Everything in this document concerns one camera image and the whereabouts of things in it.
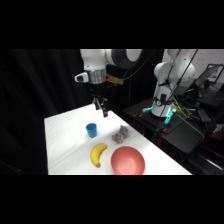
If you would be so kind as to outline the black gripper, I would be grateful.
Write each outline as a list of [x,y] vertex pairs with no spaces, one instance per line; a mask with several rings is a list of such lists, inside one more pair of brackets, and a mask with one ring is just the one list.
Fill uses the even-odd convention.
[[95,105],[96,110],[101,110],[103,111],[103,116],[104,118],[108,116],[108,99],[105,99],[106,95],[106,84],[101,83],[101,84],[90,84],[90,93],[94,97],[93,103]]

